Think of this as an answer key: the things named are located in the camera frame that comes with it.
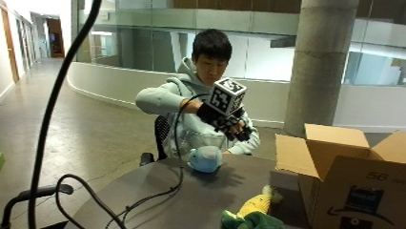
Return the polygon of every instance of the black cable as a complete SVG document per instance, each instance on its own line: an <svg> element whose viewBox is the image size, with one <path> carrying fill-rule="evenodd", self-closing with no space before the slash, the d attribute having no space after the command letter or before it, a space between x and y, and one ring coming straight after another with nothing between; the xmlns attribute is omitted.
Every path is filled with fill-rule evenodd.
<svg viewBox="0 0 406 229"><path fill-rule="evenodd" d="M124 223L121 222L119 216L116 216L115 212L109 209L109 207L104 204L104 202L101 201L101 199L99 198L97 194L95 193L91 185L87 183L87 181L76 176L76 175L63 175L63 177L59 179L59 182L56 184L56 190L60 189L62 183L64 181L66 178L73 178L76 179L85 187L85 189L88 190L95 202L97 203L97 205L103 208L103 210L109 214L109 216L112 217L113 221L117 223L117 225L120 226L121 229L125 229ZM66 212L66 209L62 205L62 201L60 201L60 192L56 193L56 205L63 213L63 215L67 217L67 219L75 224L75 226L77 226L80 229L85 229L85 227L83 227L79 222L71 217L71 215Z"/></svg>
<svg viewBox="0 0 406 229"><path fill-rule="evenodd" d="M35 172L34 172L34 177L32 177L32 183L31 183L31 197L28 201L28 226L31 229L36 229L36 196L38 196L38 191L39 191L39 183L40 183L40 175L42 175L42 161L43 161L43 152L44 152L44 145L46 145L46 140L47 140L47 133L48 133L48 127L50 127L50 121L51 121L51 116L56 104L56 100L59 97L59 93L64 84L66 76L68 73L68 67L72 62L72 59L76 55L76 52L80 48L80 45L83 41L87 38L87 35L92 29L92 26L95 24L97 15L99 15L99 10L100 10L100 5L101 5L101 0L95 0L92 4L92 9L89 13L88 20L85 22L85 25L83 29L80 30L71 48L68 49L68 54L55 81L52 93L50 96L50 101L43 117L43 122L40 126L40 138L39 138L39 146L38 146L38 156L36 156L36 164L35 164Z"/></svg>
<svg viewBox="0 0 406 229"><path fill-rule="evenodd" d="M195 95L193 97L191 97L189 100L187 101L187 103L185 103L185 104L181 106L181 108L179 109L177 116L176 116L175 138L176 138L176 154L177 154L177 158L179 158L179 169L180 169L179 183L177 183L176 187L172 187L172 188L169 189L169 191L163 192L163 193L156 194L156 195L152 195L152 196L149 196L149 197L147 197L147 198L143 198L143 199L140 199L135 204L132 204L131 206L127 206L127 207L125 207L125 210L124 210L123 212L119 213L119 217L120 217L121 215L124 215L124 216L123 216L123 223L125 222L125 218L127 218L128 213L129 213L136 207L139 207L139 206L140 206L143 203L145 203L148 200L151 200L151 199L153 199L153 198L157 198L157 197L161 197L161 196L164 196L164 195L171 194L171 193L175 192L175 191L180 188L180 186L181 186L183 177L184 177L184 174L183 174L183 168L184 168L184 166L183 166L181 154L180 154L180 149L179 149L179 144L177 144L177 123L179 123L179 118L180 118L181 112L183 112L183 110L185 109L185 107L187 107L187 105L189 104L189 102L191 102L193 99L196 99L197 97L201 97L201 96L205 96L205 95L208 95L208 94L197 94L197 95ZM113 222L113 219L109 220L108 224L105 225L105 229L109 228L109 225L112 224L112 222Z"/></svg>

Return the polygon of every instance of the hood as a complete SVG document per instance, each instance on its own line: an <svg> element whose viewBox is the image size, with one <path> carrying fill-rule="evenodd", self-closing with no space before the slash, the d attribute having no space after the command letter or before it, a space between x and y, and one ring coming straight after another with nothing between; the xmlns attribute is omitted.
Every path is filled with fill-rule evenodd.
<svg viewBox="0 0 406 229"><path fill-rule="evenodd" d="M181 59L181 64L177 68L177 75L176 77L179 78L180 81L183 82L189 82L192 84L204 86L207 88L211 88L209 86L204 85L201 80L199 79L196 75L196 66L192 62L192 59L188 57L184 57Z"/></svg>

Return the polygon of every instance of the person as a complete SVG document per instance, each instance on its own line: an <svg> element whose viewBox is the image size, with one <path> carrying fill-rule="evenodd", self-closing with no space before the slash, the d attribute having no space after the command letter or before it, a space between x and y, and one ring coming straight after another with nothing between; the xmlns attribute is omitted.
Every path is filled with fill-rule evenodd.
<svg viewBox="0 0 406 229"><path fill-rule="evenodd" d="M247 113L244 122L231 128L233 133L248 125L253 130L248 141L229 141L225 133L216 132L215 127L204 123L196 115L204 100L203 96L189 101L197 94L209 94L215 82L223 77L232 54L232 45L223 31L208 29L201 31L193 41L192 59L183 58L176 77L169 77L167 83L157 88L143 89L136 96L136 105L152 115L164 115L172 126L163 143L168 156L176 156L175 124L180 108L185 103L180 115L176 134L179 150L187 155L192 149L203 146L217 146L224 154L249 155L260 144L257 129Z"/></svg>

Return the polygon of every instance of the cardboard box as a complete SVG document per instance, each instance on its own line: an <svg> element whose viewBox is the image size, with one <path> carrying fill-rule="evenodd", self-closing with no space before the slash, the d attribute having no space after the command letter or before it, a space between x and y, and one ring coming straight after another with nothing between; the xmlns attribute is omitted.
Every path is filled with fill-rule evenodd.
<svg viewBox="0 0 406 229"><path fill-rule="evenodd" d="M306 124L277 135L277 168L298 173L313 229L406 228L406 133L369 148L362 131Z"/></svg>

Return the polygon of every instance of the chair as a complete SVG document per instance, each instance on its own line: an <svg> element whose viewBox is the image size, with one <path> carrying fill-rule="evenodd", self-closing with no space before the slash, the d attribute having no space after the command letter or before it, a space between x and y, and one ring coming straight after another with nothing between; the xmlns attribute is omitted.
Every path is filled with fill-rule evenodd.
<svg viewBox="0 0 406 229"><path fill-rule="evenodd" d="M73 188L68 184L62 184L60 190L56 189L56 185L39 187L36 198L50 197L56 192L66 193L66 194L71 195L73 193ZM4 208L0 229L11 229L12 228L11 218L12 218L14 206L19 202L27 201L30 198L31 198L31 190L27 190L27 191L22 192L15 198L11 199L11 201L8 202L8 204L6 205L6 208ZM51 226L43 227L42 229L63 229L63 228L66 228L67 224L68 224L68 222L63 221L63 222L59 222L59 223L56 223Z"/></svg>
<svg viewBox="0 0 406 229"><path fill-rule="evenodd" d="M171 125L168 123L168 119L165 116L160 115L155 119L155 141L156 141L156 149L157 149L157 159L161 160L165 159L168 156L164 152L164 146L163 142L168 136L168 133L171 131ZM140 161L140 167L152 163L155 161L153 154L152 153L143 153L141 154L141 161Z"/></svg>

